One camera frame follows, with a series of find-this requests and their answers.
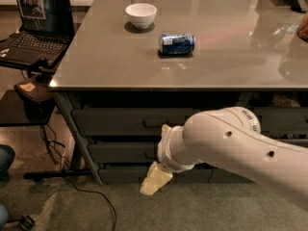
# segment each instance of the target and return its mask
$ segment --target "laptop screen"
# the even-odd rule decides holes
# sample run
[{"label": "laptop screen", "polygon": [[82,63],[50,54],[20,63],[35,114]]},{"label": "laptop screen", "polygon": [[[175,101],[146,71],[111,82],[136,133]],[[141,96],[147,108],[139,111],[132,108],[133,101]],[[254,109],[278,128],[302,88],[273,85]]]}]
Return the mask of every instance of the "laptop screen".
[{"label": "laptop screen", "polygon": [[69,0],[16,0],[22,27],[26,31],[73,37]]}]

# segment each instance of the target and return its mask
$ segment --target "concrete floor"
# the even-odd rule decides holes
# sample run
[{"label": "concrete floor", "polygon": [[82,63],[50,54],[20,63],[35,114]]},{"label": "concrete floor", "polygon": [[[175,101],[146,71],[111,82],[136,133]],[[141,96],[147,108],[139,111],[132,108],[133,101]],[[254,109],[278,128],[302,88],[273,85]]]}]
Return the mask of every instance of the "concrete floor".
[{"label": "concrete floor", "polygon": [[[75,13],[81,21],[83,13]],[[14,11],[0,12],[0,39],[20,25]],[[23,80],[19,70],[0,67],[0,97]],[[57,140],[68,146],[70,133],[56,111],[49,125]],[[63,178],[40,182],[23,179],[23,173],[58,169],[46,153],[39,127],[1,127],[0,143],[14,148],[16,158],[8,182],[0,183],[0,202],[11,218],[30,215],[35,231],[113,230],[111,208],[103,195],[79,192]],[[65,155],[65,149],[58,147]],[[60,161],[55,151],[55,159]],[[139,193],[140,183],[99,186],[92,177],[71,177],[79,189],[104,193],[116,210],[117,231],[306,231],[307,212],[254,183],[168,184],[153,196]],[[4,229],[20,230],[15,224]]]}]

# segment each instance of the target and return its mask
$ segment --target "black laptop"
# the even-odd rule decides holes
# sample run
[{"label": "black laptop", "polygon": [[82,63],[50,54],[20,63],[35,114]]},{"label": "black laptop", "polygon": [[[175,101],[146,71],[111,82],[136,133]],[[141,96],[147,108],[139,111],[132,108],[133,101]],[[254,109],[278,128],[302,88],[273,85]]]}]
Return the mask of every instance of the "black laptop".
[{"label": "black laptop", "polygon": [[0,44],[0,64],[52,68],[74,37],[69,0],[16,0],[22,26]]}]

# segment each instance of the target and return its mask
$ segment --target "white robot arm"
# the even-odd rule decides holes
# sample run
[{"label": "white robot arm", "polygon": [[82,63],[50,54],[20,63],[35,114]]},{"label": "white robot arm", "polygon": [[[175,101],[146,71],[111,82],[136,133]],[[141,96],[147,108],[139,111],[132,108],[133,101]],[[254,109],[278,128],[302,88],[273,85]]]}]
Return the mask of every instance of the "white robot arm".
[{"label": "white robot arm", "polygon": [[232,107],[191,116],[183,127],[163,126],[158,158],[141,186],[151,195],[172,172],[206,163],[239,174],[308,210],[308,148],[260,134],[250,110]]}]

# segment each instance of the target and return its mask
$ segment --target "white bowl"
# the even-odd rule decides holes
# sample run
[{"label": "white bowl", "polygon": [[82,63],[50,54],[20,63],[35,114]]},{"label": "white bowl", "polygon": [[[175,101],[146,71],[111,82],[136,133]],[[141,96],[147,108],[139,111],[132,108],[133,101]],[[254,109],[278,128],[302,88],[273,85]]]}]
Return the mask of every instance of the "white bowl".
[{"label": "white bowl", "polygon": [[157,9],[150,4],[132,4],[125,11],[135,27],[145,29],[154,21]]}]

